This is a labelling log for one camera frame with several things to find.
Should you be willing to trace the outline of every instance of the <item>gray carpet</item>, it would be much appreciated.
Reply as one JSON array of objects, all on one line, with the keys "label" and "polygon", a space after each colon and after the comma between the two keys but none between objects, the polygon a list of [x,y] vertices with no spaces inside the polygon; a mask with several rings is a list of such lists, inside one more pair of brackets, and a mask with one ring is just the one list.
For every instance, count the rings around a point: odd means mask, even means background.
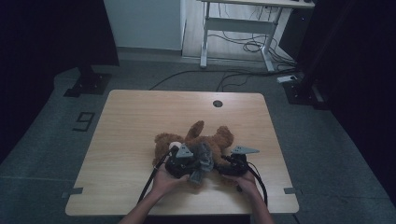
[{"label": "gray carpet", "polygon": [[[236,67],[209,65],[220,71]],[[35,122],[0,166],[0,223],[117,223],[119,217],[69,217],[64,209],[111,90],[149,90],[166,77],[199,70],[196,63],[120,61],[96,66],[111,73],[104,95],[63,97],[78,79],[73,69],[55,78],[55,90]],[[259,71],[260,68],[249,68]],[[162,91],[215,91],[223,73],[187,73],[166,80]],[[290,105],[270,77],[233,77],[224,91],[259,92],[297,189],[300,211],[274,215],[276,223],[396,223],[396,210],[363,157],[330,111]],[[76,132],[80,112],[93,112],[87,132]]]}]

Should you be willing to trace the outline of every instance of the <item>teddy bear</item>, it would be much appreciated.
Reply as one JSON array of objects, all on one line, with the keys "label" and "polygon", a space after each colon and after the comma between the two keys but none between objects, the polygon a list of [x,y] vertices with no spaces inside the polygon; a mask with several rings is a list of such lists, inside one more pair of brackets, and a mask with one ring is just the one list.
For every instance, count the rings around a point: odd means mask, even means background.
[{"label": "teddy bear", "polygon": [[197,146],[204,145],[207,148],[210,148],[211,158],[215,164],[227,164],[228,162],[225,161],[221,155],[223,154],[224,149],[230,147],[233,144],[233,134],[230,132],[227,126],[220,126],[214,135],[200,136],[204,125],[205,123],[203,120],[197,121],[190,127],[187,135],[184,138],[174,133],[158,134],[154,140],[156,146],[155,157],[152,161],[152,164],[156,165],[161,160],[161,158],[168,153],[170,149],[169,147],[173,142],[185,144],[187,148],[195,148],[195,151]]}]

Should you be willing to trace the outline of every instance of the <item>cable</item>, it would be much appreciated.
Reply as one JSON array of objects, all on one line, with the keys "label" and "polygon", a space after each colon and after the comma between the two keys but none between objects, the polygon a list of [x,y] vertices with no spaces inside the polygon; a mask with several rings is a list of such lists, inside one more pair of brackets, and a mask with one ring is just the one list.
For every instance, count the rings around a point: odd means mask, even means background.
[{"label": "cable", "polygon": [[170,79],[172,77],[176,77],[176,76],[183,75],[183,74],[186,74],[186,73],[210,73],[210,72],[213,72],[213,73],[221,72],[221,73],[223,73],[225,71],[209,71],[209,70],[183,71],[183,72],[179,72],[179,73],[173,74],[170,77],[166,77],[165,79],[161,80],[160,82],[158,82],[157,84],[155,84],[153,87],[151,87],[148,90],[152,91],[154,88],[156,88],[157,86],[161,85],[163,82],[165,82],[166,80],[168,80],[168,79]]},{"label": "cable", "polygon": [[157,174],[158,169],[160,169],[160,166],[163,164],[163,161],[166,159],[166,157],[169,155],[170,152],[171,152],[171,150],[169,150],[168,153],[163,155],[163,157],[160,159],[160,161],[157,163],[157,165],[154,166],[154,169],[152,170],[151,175],[148,178],[148,182],[146,183],[146,186],[143,188],[142,193],[140,194],[140,197],[139,197],[139,200],[137,201],[137,203],[140,203],[140,201],[142,201],[143,198],[145,197],[146,191],[148,190],[152,179]]},{"label": "cable", "polygon": [[221,91],[223,91],[224,86],[222,86],[222,81],[226,78],[226,75],[227,75],[228,72],[234,72],[234,73],[236,73],[238,75],[251,73],[250,71],[248,71],[246,69],[230,69],[230,70],[224,72],[224,74],[223,74],[223,76],[221,78],[221,82],[219,83],[218,87],[216,88],[216,91],[219,91],[220,86],[221,86]]},{"label": "cable", "polygon": [[292,215],[294,217],[294,220],[297,222],[297,224],[300,224],[300,220],[297,218],[295,214]]},{"label": "cable", "polygon": [[[295,72],[299,72],[299,70],[295,69],[295,68],[291,68],[291,69],[285,69],[282,71],[278,71],[278,72],[273,72],[273,73],[254,73],[254,72],[250,72],[250,73],[236,73],[236,74],[231,74],[228,76],[223,76],[223,78],[221,79],[218,88],[216,89],[216,91],[219,91],[219,87],[222,87],[221,91],[224,91],[224,87],[226,86],[231,86],[231,85],[235,85],[235,86],[242,86],[244,84],[247,83],[247,80],[250,77],[269,77],[269,76],[274,76],[274,75],[280,75],[280,74],[287,74],[287,73],[295,73]],[[247,76],[247,79],[244,83],[242,84],[228,84],[226,86],[223,86],[222,83],[224,82],[224,80],[226,80],[229,77],[236,77],[236,76]]]},{"label": "cable", "polygon": [[250,14],[250,16],[248,17],[249,19],[251,19],[251,17],[253,16],[253,14],[257,11],[257,7],[258,7],[258,6],[255,6],[255,7],[254,7],[254,11],[253,11],[253,12]]},{"label": "cable", "polygon": [[254,167],[254,169],[256,170],[256,173],[259,175],[259,177],[262,177],[262,176],[260,175],[260,173],[259,173],[259,170],[257,169],[257,167],[256,167],[253,163],[251,163],[250,161],[248,161],[247,163],[250,164],[250,165],[252,165],[252,166]]},{"label": "cable", "polygon": [[[262,10],[261,10],[260,15],[258,17],[258,20],[260,20],[260,18],[262,16],[263,9],[264,9],[264,7],[262,7]],[[249,18],[251,18],[256,11],[257,11],[257,8],[255,8],[255,10],[252,12],[252,14],[250,15]],[[272,11],[273,11],[273,8],[270,7],[269,12],[268,12],[269,13],[268,14],[268,19],[267,19],[268,21],[271,19]],[[219,16],[221,17],[220,3],[219,3]],[[224,31],[222,33],[223,33],[224,37],[220,36],[220,35],[209,35],[209,36],[219,37],[219,38],[222,38],[222,39],[224,39],[226,41],[229,41],[229,42],[232,42],[232,43],[235,43],[235,44],[243,45],[243,50],[247,51],[247,52],[258,52],[258,51],[261,51],[262,48],[264,47],[264,45],[266,43],[266,40],[267,40],[267,37],[268,37],[267,35],[254,36],[254,34],[252,34],[251,38],[230,38],[230,37],[228,37],[225,34]],[[265,37],[265,39],[264,39],[263,42],[259,42],[259,41],[256,40],[256,38],[258,38],[258,37]],[[238,41],[246,41],[246,40],[251,40],[251,41],[244,42],[244,43],[238,42]],[[273,49],[271,47],[269,48],[269,53],[273,56],[275,61],[277,63],[283,63],[285,65],[288,65],[288,66],[291,66],[291,67],[295,67],[297,63],[294,60],[282,57],[282,56],[280,56],[280,55],[278,55],[276,53],[276,48],[277,48],[278,43],[277,43],[276,39],[273,38],[273,40],[276,42],[276,45],[275,45],[275,47]]]},{"label": "cable", "polygon": [[268,193],[267,193],[267,189],[265,188],[264,183],[262,182],[262,179],[256,172],[254,172],[254,170],[250,166],[248,166],[247,168],[254,175],[254,177],[256,177],[256,179],[259,181],[259,184],[262,187],[262,194],[263,194],[264,202],[268,207]]}]

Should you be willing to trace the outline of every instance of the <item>white desk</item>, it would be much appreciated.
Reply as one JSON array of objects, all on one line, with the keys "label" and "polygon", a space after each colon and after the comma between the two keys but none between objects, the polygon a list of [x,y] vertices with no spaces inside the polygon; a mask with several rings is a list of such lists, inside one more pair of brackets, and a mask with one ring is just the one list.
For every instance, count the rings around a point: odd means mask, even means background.
[{"label": "white desk", "polygon": [[[267,70],[274,72],[275,69],[271,62],[271,56],[268,52],[274,33],[279,21],[280,14],[284,7],[293,8],[313,8],[315,4],[313,2],[306,3],[304,0],[298,2],[291,0],[199,0],[207,3],[205,13],[205,27],[204,27],[204,42],[201,49],[201,67],[206,68],[207,60],[207,32],[209,30],[214,31],[230,31],[239,33],[252,33],[269,35],[262,48],[262,57],[264,58]],[[268,7],[279,7],[276,13],[276,18],[273,21],[247,21],[247,20],[235,20],[235,19],[223,19],[223,18],[211,18],[209,17],[210,3],[226,3],[226,4],[239,4],[239,5],[256,5],[256,6],[268,6]]]}]

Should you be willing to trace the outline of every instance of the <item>desk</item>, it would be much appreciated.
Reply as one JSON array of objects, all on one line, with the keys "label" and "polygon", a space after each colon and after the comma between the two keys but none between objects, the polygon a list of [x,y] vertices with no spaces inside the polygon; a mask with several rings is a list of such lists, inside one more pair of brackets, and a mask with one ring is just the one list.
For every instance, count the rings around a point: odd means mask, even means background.
[{"label": "desk", "polygon": [[[214,31],[230,31],[239,33],[252,33],[268,35],[267,41],[261,50],[262,57],[264,58],[265,65],[269,72],[274,72],[274,66],[271,62],[271,55],[268,50],[271,46],[271,42],[274,38],[276,27],[279,21],[280,14],[284,7],[292,8],[313,8],[315,4],[313,2],[306,3],[303,0],[298,2],[291,0],[199,0],[207,3],[205,13],[205,26],[204,26],[204,41],[201,49],[201,62],[202,68],[206,68],[207,60],[207,32],[209,30]],[[276,13],[276,18],[273,21],[247,21],[247,20],[235,20],[235,19],[224,19],[224,18],[211,18],[209,17],[210,3],[225,3],[225,4],[239,4],[239,5],[256,5],[256,6],[268,6],[268,7],[279,7]]]},{"label": "desk", "polygon": [[[222,101],[215,107],[214,101]],[[70,216],[126,215],[137,203],[152,171],[154,137],[159,133],[185,136],[198,120],[202,135],[227,125],[233,145],[252,147],[247,155],[267,188],[271,213],[296,213],[296,196],[276,139],[264,98],[258,93],[194,91],[112,91],[92,137],[66,214]],[[250,208],[235,187],[224,186],[213,171],[200,189],[181,186],[159,201],[151,215],[249,214]]]}]

